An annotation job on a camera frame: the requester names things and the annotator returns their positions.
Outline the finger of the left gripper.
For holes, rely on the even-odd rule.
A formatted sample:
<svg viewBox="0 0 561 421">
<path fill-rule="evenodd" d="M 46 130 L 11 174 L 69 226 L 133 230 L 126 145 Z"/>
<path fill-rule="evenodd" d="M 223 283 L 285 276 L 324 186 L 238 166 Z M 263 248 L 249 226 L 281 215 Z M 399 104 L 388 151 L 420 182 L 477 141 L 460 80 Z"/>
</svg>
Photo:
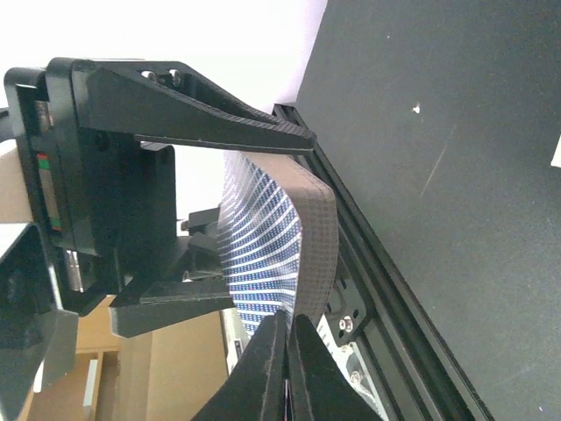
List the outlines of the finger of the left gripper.
<svg viewBox="0 0 561 421">
<path fill-rule="evenodd" d="M 254 109 L 178 61 L 78 62 L 81 127 L 138 141 L 306 154 L 316 135 Z"/>
</svg>

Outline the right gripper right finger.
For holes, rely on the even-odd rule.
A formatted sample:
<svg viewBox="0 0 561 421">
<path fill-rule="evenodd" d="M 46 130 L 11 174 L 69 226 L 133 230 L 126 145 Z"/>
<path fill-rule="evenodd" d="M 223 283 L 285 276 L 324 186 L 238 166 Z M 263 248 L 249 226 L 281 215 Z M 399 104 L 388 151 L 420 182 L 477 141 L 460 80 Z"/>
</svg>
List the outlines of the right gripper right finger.
<svg viewBox="0 0 561 421">
<path fill-rule="evenodd" d="M 294 420 L 380 419 L 344 378 L 303 314 L 294 318 L 288 340 L 288 382 Z"/>
</svg>

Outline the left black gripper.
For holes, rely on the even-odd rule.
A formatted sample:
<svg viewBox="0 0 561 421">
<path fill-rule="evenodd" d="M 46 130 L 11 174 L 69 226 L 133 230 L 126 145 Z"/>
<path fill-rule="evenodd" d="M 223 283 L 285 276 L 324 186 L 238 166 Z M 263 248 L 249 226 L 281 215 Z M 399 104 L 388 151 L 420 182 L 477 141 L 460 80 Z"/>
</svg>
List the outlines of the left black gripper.
<svg viewBox="0 0 561 421">
<path fill-rule="evenodd" d="M 121 338 L 234 306 L 221 278 L 125 287 L 176 236 L 174 149 L 147 140 L 156 96 L 176 80 L 166 63 L 69 58 L 4 76 L 32 216 L 62 306 L 87 315 L 118 293 L 110 320 Z"/>
</svg>

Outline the blue backed card stack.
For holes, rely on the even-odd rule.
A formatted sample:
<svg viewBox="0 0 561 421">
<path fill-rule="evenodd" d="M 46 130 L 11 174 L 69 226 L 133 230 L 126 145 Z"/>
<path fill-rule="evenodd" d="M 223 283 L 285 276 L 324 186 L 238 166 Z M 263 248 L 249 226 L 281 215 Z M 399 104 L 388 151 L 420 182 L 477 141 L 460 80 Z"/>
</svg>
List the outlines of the blue backed card stack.
<svg viewBox="0 0 561 421">
<path fill-rule="evenodd" d="M 224 154 L 217 249 L 248 336 L 277 310 L 318 324 L 338 245 L 336 198 L 325 182 L 286 155 Z"/>
</svg>

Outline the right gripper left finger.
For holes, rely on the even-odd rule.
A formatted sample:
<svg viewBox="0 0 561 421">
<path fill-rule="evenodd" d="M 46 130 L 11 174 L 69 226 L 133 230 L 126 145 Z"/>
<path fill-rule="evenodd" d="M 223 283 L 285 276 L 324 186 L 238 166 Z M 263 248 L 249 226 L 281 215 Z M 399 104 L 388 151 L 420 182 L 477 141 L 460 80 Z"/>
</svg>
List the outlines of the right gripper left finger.
<svg viewBox="0 0 561 421">
<path fill-rule="evenodd" d="M 224 385 L 195 420 L 282 420 L 285 417 L 286 315 L 266 316 Z"/>
</svg>

